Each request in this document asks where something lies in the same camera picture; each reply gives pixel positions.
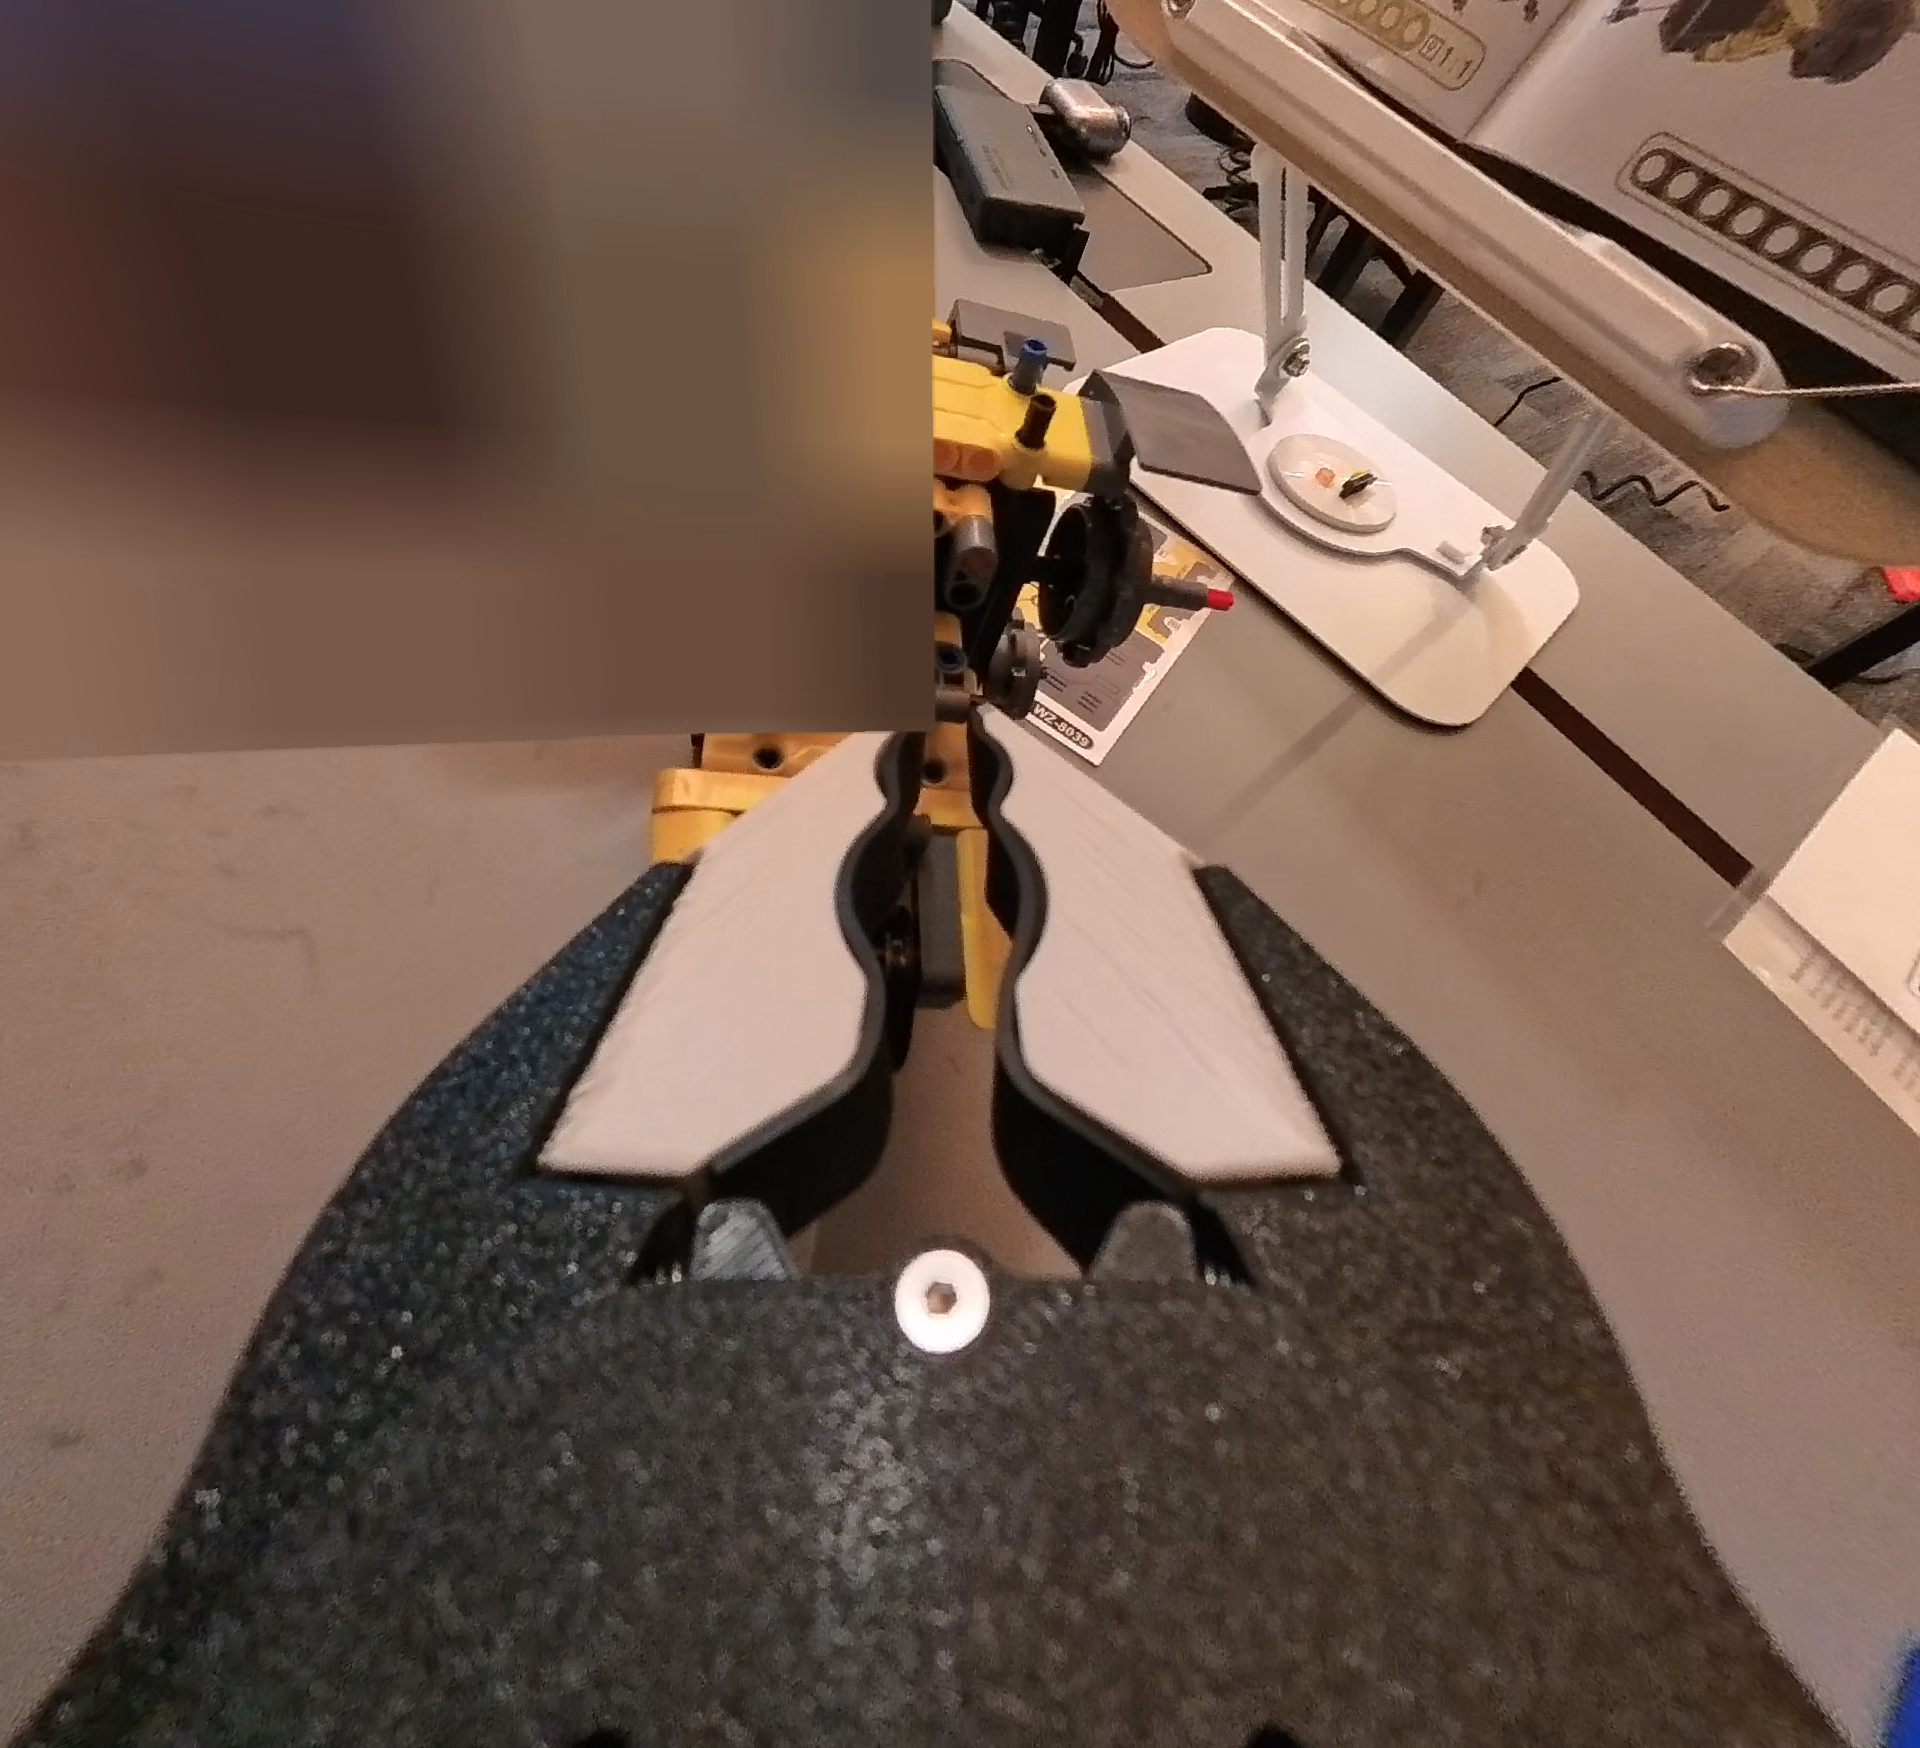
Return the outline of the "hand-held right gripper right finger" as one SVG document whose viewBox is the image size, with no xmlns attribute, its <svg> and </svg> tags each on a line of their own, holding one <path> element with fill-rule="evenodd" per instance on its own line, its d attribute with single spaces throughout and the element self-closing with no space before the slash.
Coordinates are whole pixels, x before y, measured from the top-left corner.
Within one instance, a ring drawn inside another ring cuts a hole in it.
<svg viewBox="0 0 1920 1748">
<path fill-rule="evenodd" d="M 1335 1182 L 1346 1153 L 1260 976 L 1163 827 L 998 708 L 970 723 L 993 989 L 993 1146 L 1070 1256 L 1163 1206 L 1234 1256 L 1241 1189 Z"/>
</svg>

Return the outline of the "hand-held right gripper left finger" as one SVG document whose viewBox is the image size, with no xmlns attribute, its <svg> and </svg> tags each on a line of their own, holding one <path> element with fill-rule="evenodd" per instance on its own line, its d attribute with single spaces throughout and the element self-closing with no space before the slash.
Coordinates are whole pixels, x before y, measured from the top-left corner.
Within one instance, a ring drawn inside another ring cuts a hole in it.
<svg viewBox="0 0 1920 1748">
<path fill-rule="evenodd" d="M 544 1174 L 758 1199 L 799 1232 L 874 1171 L 895 1068 L 880 941 L 918 792 L 917 732 L 852 732 L 701 845 Z"/>
</svg>

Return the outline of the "yellow grey building-block toy robot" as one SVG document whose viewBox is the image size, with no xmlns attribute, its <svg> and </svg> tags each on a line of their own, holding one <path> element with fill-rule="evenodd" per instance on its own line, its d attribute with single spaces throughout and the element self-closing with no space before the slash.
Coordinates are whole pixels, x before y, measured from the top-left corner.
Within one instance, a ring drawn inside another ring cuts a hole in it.
<svg viewBox="0 0 1920 1748">
<path fill-rule="evenodd" d="M 906 884 L 880 934 L 900 1028 L 914 1008 L 964 1001 L 995 1014 L 988 844 L 972 812 L 966 716 L 1022 721 L 1052 670 L 1111 657 L 1150 609 L 1226 609 L 1225 578 L 1163 573 L 1137 470 L 1253 491 L 1226 418 L 1199 392 L 1094 370 L 1054 382 L 1066 334 L 1016 322 L 975 338 L 970 302 L 933 323 L 933 731 L 924 738 Z"/>
</svg>

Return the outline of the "white desk lamp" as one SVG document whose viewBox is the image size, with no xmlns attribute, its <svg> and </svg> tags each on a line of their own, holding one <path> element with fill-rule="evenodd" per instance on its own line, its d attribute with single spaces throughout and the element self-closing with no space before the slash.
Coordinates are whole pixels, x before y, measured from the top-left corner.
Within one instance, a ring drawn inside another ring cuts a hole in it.
<svg viewBox="0 0 1920 1748">
<path fill-rule="evenodd" d="M 1170 522 L 1386 704 L 1439 729 L 1481 719 L 1568 622 L 1577 586 L 1541 538 L 1619 417 L 1702 472 L 1801 476 L 1844 522 L 1868 439 L 1826 402 L 1916 382 L 1786 385 L 1732 320 L 1604 237 L 1574 231 L 1381 103 L 1268 0 L 1164 0 L 1159 54 L 1253 141 L 1258 330 L 1212 325 L 1120 364 L 1199 392 L 1245 452 L 1253 491 L 1137 470 Z M 1587 417 L 1508 517 L 1386 418 L 1310 372 L 1308 194 L 1335 200 L 1444 292 L 1530 348 Z M 1323 498 L 1327 459 L 1374 468 Z"/>
</svg>

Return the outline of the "printed paper sheet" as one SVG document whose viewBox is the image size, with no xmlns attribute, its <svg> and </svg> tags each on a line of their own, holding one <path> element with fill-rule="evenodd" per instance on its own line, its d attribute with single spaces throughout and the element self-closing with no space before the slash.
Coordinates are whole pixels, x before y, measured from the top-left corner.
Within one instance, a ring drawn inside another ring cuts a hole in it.
<svg viewBox="0 0 1920 1748">
<path fill-rule="evenodd" d="M 1753 872 L 1719 938 L 1828 1053 L 1918 1130 L 1918 740 L 1900 725 L 1797 847 Z"/>
</svg>

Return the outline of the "black rectangular device box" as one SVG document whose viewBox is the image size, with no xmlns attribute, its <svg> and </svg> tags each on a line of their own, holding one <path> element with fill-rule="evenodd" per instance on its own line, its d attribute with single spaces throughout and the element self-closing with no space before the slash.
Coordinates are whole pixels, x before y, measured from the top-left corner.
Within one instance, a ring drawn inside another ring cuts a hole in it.
<svg viewBox="0 0 1920 1748">
<path fill-rule="evenodd" d="M 1085 210 L 1031 110 L 972 67 L 931 67 L 933 148 L 984 248 L 1078 258 Z"/>
</svg>

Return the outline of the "small grey round device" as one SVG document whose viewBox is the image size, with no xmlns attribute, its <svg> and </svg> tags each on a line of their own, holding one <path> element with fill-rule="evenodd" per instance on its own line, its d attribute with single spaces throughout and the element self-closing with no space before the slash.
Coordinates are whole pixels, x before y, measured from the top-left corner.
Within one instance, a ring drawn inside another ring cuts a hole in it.
<svg viewBox="0 0 1920 1748">
<path fill-rule="evenodd" d="M 1094 80 L 1046 80 L 1031 119 L 1049 148 L 1070 164 L 1108 160 L 1132 138 L 1130 112 Z"/>
</svg>

